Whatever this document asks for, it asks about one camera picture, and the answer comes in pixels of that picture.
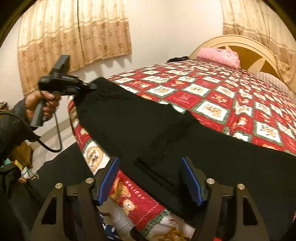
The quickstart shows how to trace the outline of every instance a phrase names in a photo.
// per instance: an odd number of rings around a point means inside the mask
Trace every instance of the headboard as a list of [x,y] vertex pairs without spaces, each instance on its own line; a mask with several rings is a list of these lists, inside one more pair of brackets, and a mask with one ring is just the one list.
[[190,59],[196,59],[201,48],[222,48],[238,53],[240,68],[256,73],[257,70],[279,77],[274,54],[261,43],[241,35],[226,34],[213,38],[193,51]]

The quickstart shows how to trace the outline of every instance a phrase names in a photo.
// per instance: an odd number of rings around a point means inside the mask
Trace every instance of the floor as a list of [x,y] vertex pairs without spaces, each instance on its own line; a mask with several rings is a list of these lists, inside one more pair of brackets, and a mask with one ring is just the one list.
[[[60,133],[62,139],[62,151],[67,149],[70,145],[76,142],[73,136],[71,127],[66,128]],[[59,148],[58,136],[54,136],[45,142],[47,146],[52,149]],[[59,153],[52,153],[46,150],[44,147],[40,146],[33,152],[33,167],[31,171],[35,173],[46,161],[50,161],[55,158]],[[111,214],[109,217],[104,217],[104,222],[115,227],[118,234],[124,241],[134,241],[129,235],[130,230],[133,228],[134,224],[124,213],[123,209],[114,203],[110,198],[99,207],[99,211],[103,213]]]
[[[60,132],[62,139],[63,150],[67,149],[70,145],[76,142],[75,137],[72,133],[72,129],[69,126],[65,130]],[[52,137],[48,141],[45,142],[45,145],[49,146],[52,149],[59,148],[59,138],[58,135]],[[31,171],[35,173],[46,161],[50,161],[55,158],[59,153],[53,153],[46,150],[44,147],[40,146],[33,152],[33,160],[32,160],[32,169]]]

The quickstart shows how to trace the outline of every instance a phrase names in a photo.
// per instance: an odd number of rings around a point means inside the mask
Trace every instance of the black jacket sleeve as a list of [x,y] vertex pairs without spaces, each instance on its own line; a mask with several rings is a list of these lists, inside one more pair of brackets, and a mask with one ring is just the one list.
[[[8,112],[17,115],[29,124],[24,100],[18,102]],[[33,140],[33,133],[17,118],[10,115],[2,115],[0,118],[0,166],[11,154],[11,151],[24,140]]]

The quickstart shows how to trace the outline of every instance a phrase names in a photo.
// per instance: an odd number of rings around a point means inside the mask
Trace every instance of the beige patterned curtain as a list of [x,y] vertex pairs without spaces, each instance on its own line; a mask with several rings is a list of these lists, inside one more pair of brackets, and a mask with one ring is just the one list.
[[296,41],[280,19],[262,0],[221,0],[223,34],[252,38],[275,55],[282,80],[296,91]]
[[19,31],[23,93],[37,89],[62,54],[71,55],[71,72],[131,53],[125,0],[38,0],[24,13]]

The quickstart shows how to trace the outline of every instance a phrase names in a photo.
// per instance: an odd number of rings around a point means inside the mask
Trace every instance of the red and white checkered quilt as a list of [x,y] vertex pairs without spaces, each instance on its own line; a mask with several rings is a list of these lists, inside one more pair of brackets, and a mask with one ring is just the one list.
[[[245,70],[187,60],[126,71],[107,79],[143,98],[160,104],[170,103],[179,112],[190,110],[202,124],[214,130],[296,155],[295,104],[286,93]],[[95,165],[90,159],[95,155],[94,146],[100,147],[80,126],[71,98],[69,113],[80,149],[95,173],[100,163]],[[95,162],[103,162],[106,154],[97,150],[97,155],[101,157]],[[122,171],[118,173],[110,197],[123,207],[149,240],[158,240],[160,233],[168,234],[177,229],[180,222]],[[187,231],[185,229],[177,231],[190,233],[188,227]]]

